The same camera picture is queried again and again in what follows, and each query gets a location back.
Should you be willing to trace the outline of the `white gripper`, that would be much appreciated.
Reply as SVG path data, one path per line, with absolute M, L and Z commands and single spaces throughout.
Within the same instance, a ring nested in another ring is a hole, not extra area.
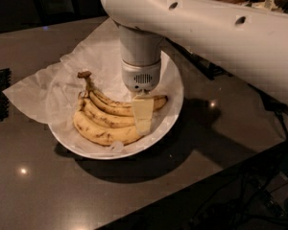
M 134 66 L 123 61 L 122 80 L 131 92 L 152 91 L 160 81 L 161 61 L 147 66 Z M 147 135 L 151 131 L 154 112 L 154 99 L 135 96 L 132 99 L 132 113 L 135 127 L 139 135 Z

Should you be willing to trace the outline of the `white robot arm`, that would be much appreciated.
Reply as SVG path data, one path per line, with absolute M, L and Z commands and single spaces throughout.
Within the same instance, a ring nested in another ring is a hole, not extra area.
M 288 105 L 288 14 L 213 0 L 101 0 L 121 36 L 123 79 L 159 65 L 167 37 Z

